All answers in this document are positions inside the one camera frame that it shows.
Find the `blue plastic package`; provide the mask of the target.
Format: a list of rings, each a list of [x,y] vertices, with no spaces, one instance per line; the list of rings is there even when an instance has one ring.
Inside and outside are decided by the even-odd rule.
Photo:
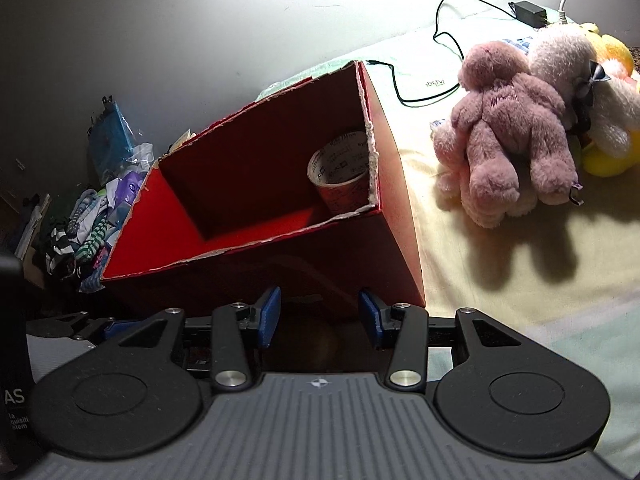
[[[112,96],[102,98],[103,110],[88,130],[88,152],[102,185],[116,178],[134,156],[136,139]]]

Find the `black power adapter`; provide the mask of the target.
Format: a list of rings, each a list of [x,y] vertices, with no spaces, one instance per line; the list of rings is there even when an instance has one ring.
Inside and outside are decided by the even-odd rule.
[[[533,28],[544,28],[549,24],[547,11],[542,6],[535,3],[521,0],[518,2],[511,1],[510,9],[519,22]]]

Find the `white plush bunny with bow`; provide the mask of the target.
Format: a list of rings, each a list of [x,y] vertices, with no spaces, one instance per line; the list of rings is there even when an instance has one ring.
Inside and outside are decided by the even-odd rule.
[[[593,86],[610,77],[597,63],[596,52],[585,34],[570,25],[538,30],[529,44],[528,62],[532,74],[551,84],[563,99],[566,132],[588,136]]]

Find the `yellow plush toy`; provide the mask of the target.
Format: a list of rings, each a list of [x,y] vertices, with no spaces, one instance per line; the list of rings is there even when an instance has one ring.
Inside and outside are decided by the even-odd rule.
[[[639,73],[623,41],[600,35],[593,24],[583,24],[582,30],[610,77],[593,86],[590,143],[582,150],[582,166],[593,176],[615,177],[639,163]]]

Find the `light pink plush toy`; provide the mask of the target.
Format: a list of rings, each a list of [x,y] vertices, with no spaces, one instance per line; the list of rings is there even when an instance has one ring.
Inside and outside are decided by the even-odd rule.
[[[529,214],[538,203],[538,196],[529,172],[518,159],[490,162],[487,167],[473,170],[466,153],[461,162],[448,158],[444,149],[454,140],[449,122],[433,122],[431,139],[440,162],[437,177],[439,195],[445,200],[458,198],[464,212],[484,229],[496,228],[505,216]]]

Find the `pile of patterned clothes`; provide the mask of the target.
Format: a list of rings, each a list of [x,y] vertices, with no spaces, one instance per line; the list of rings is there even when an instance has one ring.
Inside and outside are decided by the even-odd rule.
[[[107,260],[155,156],[153,145],[143,142],[112,159],[93,153],[89,160],[94,182],[58,196],[42,225],[44,284],[54,290],[103,288]]]

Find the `mauve plush teddy bear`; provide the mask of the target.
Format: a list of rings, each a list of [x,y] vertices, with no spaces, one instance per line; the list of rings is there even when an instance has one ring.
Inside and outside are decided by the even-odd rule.
[[[503,41],[472,47],[459,84],[466,95],[454,106],[454,140],[444,149],[454,162],[466,153],[473,170],[518,159],[528,169],[538,202],[562,205],[578,183],[562,116],[564,101],[534,76],[525,55]]]

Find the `red cardboard box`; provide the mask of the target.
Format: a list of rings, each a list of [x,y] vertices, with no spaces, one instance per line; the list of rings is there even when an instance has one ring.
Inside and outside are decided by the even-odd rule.
[[[367,191],[334,214],[312,155],[345,133],[368,141]],[[288,299],[354,304],[369,287],[424,304],[402,163],[366,66],[351,62],[215,122],[152,168],[102,278],[138,307]]]

